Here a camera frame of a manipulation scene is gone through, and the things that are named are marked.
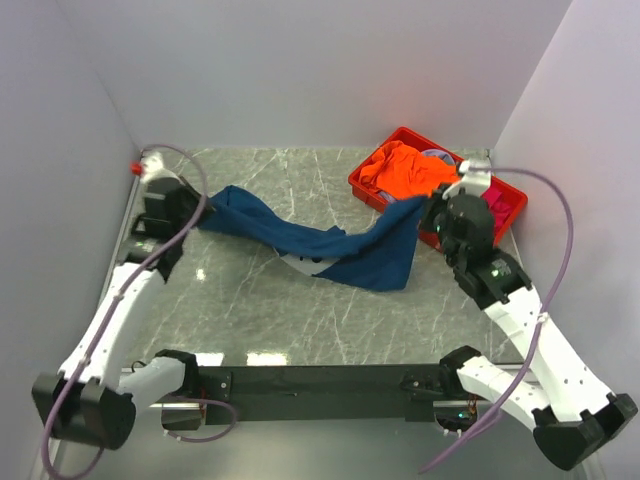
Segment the blue mickey t shirt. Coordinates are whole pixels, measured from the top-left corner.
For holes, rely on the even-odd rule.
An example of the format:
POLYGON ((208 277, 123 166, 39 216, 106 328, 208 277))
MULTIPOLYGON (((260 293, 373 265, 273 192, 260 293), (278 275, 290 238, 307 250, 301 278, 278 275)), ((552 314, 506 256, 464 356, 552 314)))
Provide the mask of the blue mickey t shirt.
POLYGON ((389 292, 404 289, 409 280, 423 199, 388 205, 371 228, 357 234, 337 226, 319 230, 285 221, 257 196, 236 186, 211 197, 209 205, 213 212, 199 224, 203 231, 262 243, 307 276, 389 292))

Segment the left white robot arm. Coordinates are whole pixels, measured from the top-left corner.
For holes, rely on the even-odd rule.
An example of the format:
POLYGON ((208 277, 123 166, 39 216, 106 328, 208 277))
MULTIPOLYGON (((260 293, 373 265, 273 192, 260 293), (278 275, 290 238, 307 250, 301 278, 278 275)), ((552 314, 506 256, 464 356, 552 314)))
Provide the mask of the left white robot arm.
POLYGON ((121 377, 121 364, 152 301, 183 255, 185 237, 212 211, 206 197, 166 169, 140 181, 143 211, 93 320, 57 373, 41 374, 33 384, 46 438, 117 450, 138 413, 165 396, 186 402, 200 390, 195 355, 177 350, 162 350, 131 378, 121 377))

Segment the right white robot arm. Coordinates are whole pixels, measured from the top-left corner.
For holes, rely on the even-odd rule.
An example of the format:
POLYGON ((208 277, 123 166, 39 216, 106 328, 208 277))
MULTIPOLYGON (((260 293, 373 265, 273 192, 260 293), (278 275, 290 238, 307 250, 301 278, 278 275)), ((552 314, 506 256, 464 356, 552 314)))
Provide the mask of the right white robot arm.
POLYGON ((638 406, 582 361, 519 262, 495 246, 483 198, 440 188, 424 206, 420 227, 437 235, 458 286, 505 333, 537 380, 530 385, 464 346, 442 358, 440 390, 452 399, 470 393, 490 401, 532 432, 554 466, 573 469, 613 440, 638 406))

